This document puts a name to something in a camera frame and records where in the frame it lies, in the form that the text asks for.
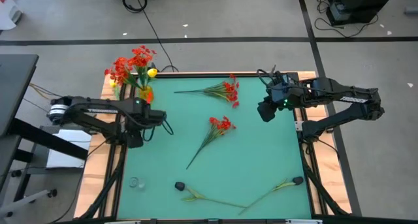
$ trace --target black metal frame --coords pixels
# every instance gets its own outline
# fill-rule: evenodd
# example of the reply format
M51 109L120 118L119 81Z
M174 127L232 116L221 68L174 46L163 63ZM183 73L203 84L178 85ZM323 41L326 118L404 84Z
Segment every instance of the black metal frame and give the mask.
M231 73L233 73L236 77L257 77L257 75L254 72L194 72L194 73L159 73L157 75L158 78L221 78L221 77L228 77ZM125 97L125 91L126 91L126 86L123 85L122 89L121 89L121 99L122 97ZM129 94L129 97L134 97L135 95L135 89L134 87L131 87L131 92ZM301 116L303 120L307 120L307 115L306 115L306 111L304 108L300 109L301 111ZM293 111L293 115L296 119L296 112ZM318 166L317 166L317 160L316 160L316 156L313 150L313 145L309 145L308 146L311 147L311 153L310 153L310 160L311 160L311 164L312 164L312 172L317 176L318 180L320 180L320 176L319 176L319 170L318 170ZM106 204L102 204L101 209L99 210L99 217L98 218L93 218L93 219L76 219L74 221L66 221L66 222L62 222L62 224L74 224L74 223L79 223L79 224L83 224L83 223L97 223L97 224L102 224L105 222L109 222L109 221L117 221L116 220L116 216L118 213L118 208L119 208L119 197L120 197L120 192L121 192L121 181L123 178L123 172L124 172L124 162L125 162L125 158L126 158L126 153L127 150L122 150L120 153L120 159L122 159L122 164L121 164L121 169L122 172L121 174L118 176L117 180L116 180L116 188L115 188L115 195L114 195L114 200L112 203L112 215L110 217L103 217L104 215L104 210L106 208ZM304 157L305 153L304 150L300 150L300 156ZM107 164L107 168L106 168L106 177L107 179L109 178L109 174L108 171L112 170L113 167L113 160L114 160L114 154L113 155L109 155L109 160L108 160L108 164ZM305 175L305 180L308 181L308 177L307 174L304 171L304 175ZM306 184L307 190L308 190L308 195L309 195L309 202L310 202L310 210L311 210L311 215L312 215L312 219L319 219L319 220L323 220L323 223L330 223L330 224L352 224L352 223L390 223L390 224L397 224L397 223L402 223L402 224L410 224L410 223L416 223L416 221L413 220L399 220L399 219L384 219L384 218L374 218L374 217L356 217L356 216L330 216L327 215L327 205L325 204L325 201L322 199L321 194L318 192L318 197L320 200L320 207L321 207L321 212L322 214L316 214L315 213L315 208L314 208L314 203L313 203L313 197L312 197L312 191L310 189L310 185L307 183ZM288 223L286 219L185 219L185 220L158 220L158 219L150 219L150 220L141 220L141 223L146 223L146 224L157 224L157 223L170 223L170 224L200 224L200 223L213 223L213 224L217 224L217 223L254 223L254 224L258 224L258 223L262 223L262 224L267 224L267 223Z

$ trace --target yellow flower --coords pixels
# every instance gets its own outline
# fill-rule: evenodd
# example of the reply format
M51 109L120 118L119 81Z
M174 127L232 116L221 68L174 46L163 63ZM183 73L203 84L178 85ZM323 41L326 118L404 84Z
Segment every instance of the yellow flower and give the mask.
M117 84L114 80L109 80L109 85L110 85L110 87L114 88L114 87L116 87L118 84Z
M149 69L147 73L149 77L154 78L157 75L157 72L158 72L157 69L152 68L152 69Z

